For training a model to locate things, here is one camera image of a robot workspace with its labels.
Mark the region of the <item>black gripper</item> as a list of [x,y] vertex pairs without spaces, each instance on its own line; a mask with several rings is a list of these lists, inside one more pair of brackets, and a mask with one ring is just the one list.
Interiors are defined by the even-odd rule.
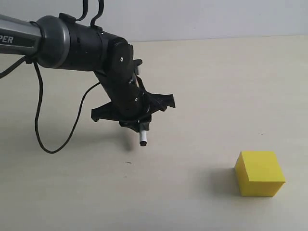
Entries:
[[123,128],[134,132],[149,131],[150,122],[146,120],[157,111],[174,108],[175,101],[172,94],[153,94],[135,84],[104,87],[110,102],[91,111],[94,122],[100,119],[119,122]]

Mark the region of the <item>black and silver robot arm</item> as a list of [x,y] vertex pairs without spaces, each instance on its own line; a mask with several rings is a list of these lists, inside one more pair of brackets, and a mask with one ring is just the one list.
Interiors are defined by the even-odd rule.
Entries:
[[93,72],[110,102],[91,112],[93,121],[117,121],[149,130],[152,114],[175,107],[173,95],[149,93],[138,76],[142,61],[124,38],[76,23],[61,13],[26,22],[0,17],[0,51],[32,57],[45,68]]

